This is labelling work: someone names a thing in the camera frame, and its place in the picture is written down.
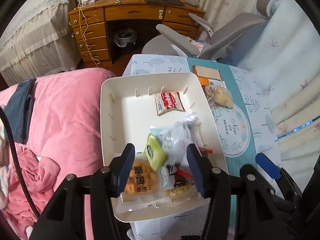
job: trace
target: blue tablecloth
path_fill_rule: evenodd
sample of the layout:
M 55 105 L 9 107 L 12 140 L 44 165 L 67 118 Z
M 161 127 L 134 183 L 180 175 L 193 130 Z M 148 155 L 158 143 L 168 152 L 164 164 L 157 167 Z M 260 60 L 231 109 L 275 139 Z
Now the blue tablecloth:
M 240 168 L 252 164 L 277 189 L 276 183 L 256 164 L 255 156 L 263 152 L 280 165 L 280 150 L 275 126 L 264 98 L 267 91 L 255 84 L 251 72 L 233 66 L 201 60 L 162 55 L 133 55 L 124 75 L 191 72 L 193 65 L 217 69 L 231 92 L 235 106 L 231 109 L 212 105 L 221 145 L 230 175 L 239 176 Z M 156 220 L 132 223 L 136 239 L 180 239 L 182 235 L 200 235 L 207 206 Z M 232 198 L 230 226 L 234 228 L 236 198 Z

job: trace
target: office chair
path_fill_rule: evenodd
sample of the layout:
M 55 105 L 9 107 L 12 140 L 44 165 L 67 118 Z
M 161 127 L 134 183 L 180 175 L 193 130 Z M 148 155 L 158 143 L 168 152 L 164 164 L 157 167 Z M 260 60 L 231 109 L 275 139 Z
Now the office chair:
M 200 25 L 206 25 L 209 34 L 212 32 L 209 43 L 205 44 L 201 53 L 191 44 L 185 36 L 173 29 L 158 24 L 156 29 L 162 34 L 149 41 L 143 48 L 142 54 L 176 55 L 179 54 L 172 48 L 171 44 L 181 49 L 187 57 L 198 57 L 199 59 L 217 60 L 226 56 L 227 46 L 247 30 L 264 24 L 265 20 L 253 13 L 241 13 L 225 26 L 212 31 L 212 26 L 204 19 L 192 17 Z

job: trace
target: white plastic tray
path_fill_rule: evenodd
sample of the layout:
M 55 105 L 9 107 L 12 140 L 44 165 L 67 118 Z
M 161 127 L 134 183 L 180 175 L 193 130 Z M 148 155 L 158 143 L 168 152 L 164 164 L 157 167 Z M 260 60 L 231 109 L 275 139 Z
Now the white plastic tray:
M 186 112 L 170 111 L 157 116 L 153 94 L 160 93 L 163 86 L 164 92 L 180 92 Z M 127 143 L 132 143 L 136 152 L 143 152 L 151 125 L 169 126 L 191 112 L 196 112 L 201 122 L 199 130 L 202 142 L 213 150 L 213 154 L 209 155 L 212 165 L 228 172 L 210 107 L 199 80 L 193 73 L 147 74 L 108 79 L 101 87 L 100 105 L 101 143 L 105 166 L 122 153 Z M 113 199 L 112 205 L 117 219 L 123 222 L 136 222 L 185 212 L 208 201 L 190 200 L 184 205 L 167 207 L 163 204 L 157 209 L 148 207 L 126 213 L 116 213 L 118 199 Z

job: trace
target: table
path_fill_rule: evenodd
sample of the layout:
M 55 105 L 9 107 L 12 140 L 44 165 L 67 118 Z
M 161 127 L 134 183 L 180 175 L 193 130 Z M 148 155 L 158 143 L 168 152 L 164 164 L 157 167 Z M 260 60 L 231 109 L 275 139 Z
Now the table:
M 162 55 L 133 55 L 124 75 L 163 72 L 190 72 L 193 65 L 220 71 L 226 87 L 233 96 L 235 106 L 228 109 L 212 105 L 228 172 L 239 176 L 244 164 L 252 164 L 269 181 L 279 194 L 279 189 L 255 162 L 257 153 L 263 152 L 280 166 L 280 150 L 275 126 L 264 98 L 268 96 L 256 85 L 251 72 L 209 60 Z M 131 223 L 135 239 L 180 239 L 183 235 L 200 235 L 208 206 L 202 206 L 175 216 Z M 235 224 L 236 199 L 231 199 L 230 230 Z
M 187 3 L 171 5 L 147 3 L 146 0 L 98 0 L 69 12 L 70 25 L 87 67 L 103 67 L 115 71 L 112 64 L 120 57 L 121 51 L 113 42 L 116 31 L 133 28 L 137 32 L 137 46 L 143 47 L 159 35 L 157 24 L 164 24 L 178 33 L 195 38 L 198 23 L 189 13 L 203 17 L 205 11 Z

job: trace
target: wooden desk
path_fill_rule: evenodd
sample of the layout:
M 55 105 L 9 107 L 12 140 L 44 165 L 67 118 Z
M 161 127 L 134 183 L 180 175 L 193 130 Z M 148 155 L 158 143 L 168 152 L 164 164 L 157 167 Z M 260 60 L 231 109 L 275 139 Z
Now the wooden desk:
M 99 67 L 117 72 L 112 64 L 119 58 L 120 50 L 113 38 L 116 31 L 128 27 L 137 32 L 138 47 L 159 35 L 156 30 L 157 24 L 167 25 L 182 35 L 194 38 L 198 23 L 188 14 L 194 13 L 203 17 L 205 11 L 184 4 L 185 6 L 166 5 L 147 3 L 145 0 L 121 0 L 116 4 L 115 0 L 98 0 L 94 4 L 84 6 L 82 12 L 79 12 L 78 8 L 71 10 L 71 26 L 86 66 L 96 67 L 90 52 L 93 58 L 100 60 Z

